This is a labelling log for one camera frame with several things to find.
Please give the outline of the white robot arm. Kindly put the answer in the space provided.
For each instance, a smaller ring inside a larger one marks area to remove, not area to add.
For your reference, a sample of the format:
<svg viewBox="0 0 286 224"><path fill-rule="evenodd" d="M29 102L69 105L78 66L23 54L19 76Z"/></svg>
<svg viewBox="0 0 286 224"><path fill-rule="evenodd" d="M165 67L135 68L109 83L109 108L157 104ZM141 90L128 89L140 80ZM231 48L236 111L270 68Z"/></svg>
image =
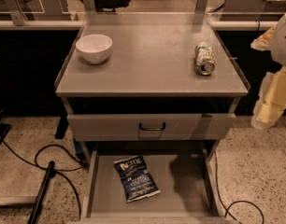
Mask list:
<svg viewBox="0 0 286 224"><path fill-rule="evenodd" d="M251 125L264 130L274 126L286 110L286 13L250 46L259 51L269 50L272 60L281 65L277 73L266 73L253 108Z"/></svg>

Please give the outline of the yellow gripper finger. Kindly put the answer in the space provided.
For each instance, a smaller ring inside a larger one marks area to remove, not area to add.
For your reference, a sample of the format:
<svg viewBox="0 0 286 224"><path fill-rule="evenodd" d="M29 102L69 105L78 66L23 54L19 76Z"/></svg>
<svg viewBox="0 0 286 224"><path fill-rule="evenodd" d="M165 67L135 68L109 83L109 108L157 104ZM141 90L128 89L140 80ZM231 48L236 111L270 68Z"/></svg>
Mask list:
<svg viewBox="0 0 286 224"><path fill-rule="evenodd" d="M271 43L272 43L274 31L275 31L275 26L269 28L262 35L254 39L251 42L250 46L253 49L256 49L259 51L271 50Z"/></svg>

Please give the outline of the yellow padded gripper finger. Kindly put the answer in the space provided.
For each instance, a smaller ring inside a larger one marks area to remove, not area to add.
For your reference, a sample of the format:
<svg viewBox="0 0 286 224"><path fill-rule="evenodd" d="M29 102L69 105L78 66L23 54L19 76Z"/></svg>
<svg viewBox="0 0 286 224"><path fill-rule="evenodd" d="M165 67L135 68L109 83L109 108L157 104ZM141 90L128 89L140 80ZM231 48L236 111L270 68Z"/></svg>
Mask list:
<svg viewBox="0 0 286 224"><path fill-rule="evenodd" d="M267 72L255 103L251 125L259 130L276 124L286 110L286 66L277 73Z"/></svg>

